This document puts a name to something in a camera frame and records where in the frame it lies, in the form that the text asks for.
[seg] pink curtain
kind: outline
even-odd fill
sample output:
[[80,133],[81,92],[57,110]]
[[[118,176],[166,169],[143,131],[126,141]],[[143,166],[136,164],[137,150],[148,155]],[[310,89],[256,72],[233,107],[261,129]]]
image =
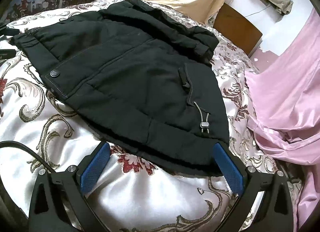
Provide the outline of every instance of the pink curtain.
[[299,227],[320,199],[320,17],[312,11],[290,47],[263,73],[245,72],[257,117],[248,127],[264,153],[304,165]]

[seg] floral bedspread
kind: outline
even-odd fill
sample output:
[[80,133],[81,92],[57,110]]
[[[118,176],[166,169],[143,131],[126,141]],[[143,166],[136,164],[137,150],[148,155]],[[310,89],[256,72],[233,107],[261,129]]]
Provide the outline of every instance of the floral bedspread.
[[[26,16],[8,24],[25,32],[44,27],[86,11],[106,9],[122,0],[98,0],[54,11]],[[263,154],[246,127],[249,114],[255,114],[244,70],[257,72],[244,52],[215,29],[197,23],[170,7],[160,8],[186,27],[195,25],[213,32],[220,43],[211,60],[223,95],[229,121],[230,151],[245,165],[274,173],[274,160]],[[16,47],[6,37],[0,49]],[[37,152],[56,171],[78,164],[99,143],[99,138],[68,106],[56,100],[44,87],[28,58],[17,50],[15,58],[0,58],[0,141],[15,140]],[[185,176],[163,170],[140,157],[111,144],[111,157],[96,186],[87,195],[89,204],[112,231],[165,232],[214,231],[233,204],[236,195],[224,177]],[[31,194],[40,163],[25,152],[5,148],[0,153],[0,175],[9,195],[28,215]],[[300,187],[289,184],[292,202]],[[252,222],[263,193],[243,224]],[[79,224],[70,217],[74,226]]]

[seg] black jacket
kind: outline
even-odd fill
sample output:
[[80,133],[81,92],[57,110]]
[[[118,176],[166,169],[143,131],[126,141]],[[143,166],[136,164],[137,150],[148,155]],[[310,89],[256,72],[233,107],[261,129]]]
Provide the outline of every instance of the black jacket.
[[178,172],[220,175],[212,146],[229,145],[229,132],[210,64],[213,33],[126,0],[13,40],[56,97],[107,141]]

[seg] white wall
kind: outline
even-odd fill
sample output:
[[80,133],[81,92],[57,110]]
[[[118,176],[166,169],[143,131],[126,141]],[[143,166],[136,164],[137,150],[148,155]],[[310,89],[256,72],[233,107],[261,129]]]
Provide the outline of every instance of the white wall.
[[262,32],[260,48],[264,52],[272,51],[278,56],[288,48],[298,35],[313,8],[309,0],[293,0],[291,12],[281,16],[273,7],[266,8],[267,6],[260,0],[231,1],[226,0],[226,3],[245,16]]

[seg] black cable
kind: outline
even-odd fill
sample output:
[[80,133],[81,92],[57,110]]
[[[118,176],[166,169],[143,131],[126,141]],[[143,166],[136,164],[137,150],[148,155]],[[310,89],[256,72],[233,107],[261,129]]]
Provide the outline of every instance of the black cable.
[[29,155],[32,155],[37,161],[39,161],[48,171],[51,173],[55,173],[56,171],[48,165],[39,155],[37,155],[35,152],[33,152],[30,148],[26,147],[24,144],[21,144],[19,142],[15,141],[3,141],[0,142],[0,149],[5,147],[13,147],[18,148],[20,150],[23,150],[27,152]]
[[247,15],[247,16],[245,16],[245,18],[248,17],[248,16],[252,16],[252,15],[254,15],[254,14],[258,14],[258,13],[260,13],[261,11],[264,11],[264,10],[266,10],[266,9],[269,8],[269,7],[271,7],[271,5],[267,6],[267,7],[264,8],[263,10],[260,10],[260,11],[258,11],[258,12],[256,12],[256,13],[252,13],[252,14],[250,14],[250,15]]

